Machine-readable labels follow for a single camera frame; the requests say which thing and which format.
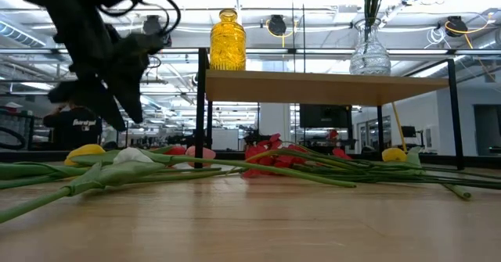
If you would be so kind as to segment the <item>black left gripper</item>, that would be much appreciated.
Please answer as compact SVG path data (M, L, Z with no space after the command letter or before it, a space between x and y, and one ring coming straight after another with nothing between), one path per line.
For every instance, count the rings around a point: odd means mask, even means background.
M91 77L58 83L49 91L49 101L87 107L117 131L124 131L117 99L135 123L142 123L139 83L150 64L149 56L164 47L161 36L130 34L114 45L116 39L98 12L99 0L24 1L46 9L56 28L54 42L65 45L72 59L71 71L79 78ZM102 81L96 76L103 74L110 57Z

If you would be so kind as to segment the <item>pink tulip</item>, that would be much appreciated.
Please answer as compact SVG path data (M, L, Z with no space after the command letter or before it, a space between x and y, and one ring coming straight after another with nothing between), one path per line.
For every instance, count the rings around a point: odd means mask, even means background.
M195 146L186 150L184 156L215 158L215 152L203 148L200 152ZM79 168L86 169L83 175L71 178L72 181L64 185L60 190L40 196L29 202L21 203L5 211L0 211L0 224L26 214L34 209L47 205L53 201L67 196L75 196L90 189L105 188L107 186L120 186L132 183L135 180L150 176L162 171L166 166L161 163L143 163L139 161L126 161L123 163L90 163L79 164Z

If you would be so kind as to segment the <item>yellow glass vase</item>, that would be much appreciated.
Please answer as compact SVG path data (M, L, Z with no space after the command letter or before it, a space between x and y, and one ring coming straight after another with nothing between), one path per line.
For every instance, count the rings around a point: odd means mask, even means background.
M211 29L210 69L246 69L246 31L237 23L235 9L223 9Z

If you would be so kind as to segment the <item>person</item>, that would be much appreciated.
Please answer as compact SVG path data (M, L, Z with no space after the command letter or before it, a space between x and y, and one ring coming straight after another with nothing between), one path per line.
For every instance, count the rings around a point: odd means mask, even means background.
M53 129L53 143L60 150L97 144L103 129L98 115L71 100L56 107L42 121L46 127Z

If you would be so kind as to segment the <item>large black monitor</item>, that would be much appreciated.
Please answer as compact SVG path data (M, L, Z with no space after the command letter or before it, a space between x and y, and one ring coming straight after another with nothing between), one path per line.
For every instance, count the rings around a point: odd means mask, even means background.
M299 114L304 128L351 126L350 106L300 104Z

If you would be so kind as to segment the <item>wooden shelf black frame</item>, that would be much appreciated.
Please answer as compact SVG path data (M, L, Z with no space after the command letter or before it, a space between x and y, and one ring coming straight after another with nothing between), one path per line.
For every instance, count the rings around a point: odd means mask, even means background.
M206 48L198 52L196 92L196 148L204 139L212 143L212 102L280 102L372 106L377 109L379 150L384 149L383 105L415 95L449 87L455 164L464 168L463 142L457 97L456 68L453 59L438 61L447 65L448 78L357 76L345 74L307 74L245 70L210 70Z

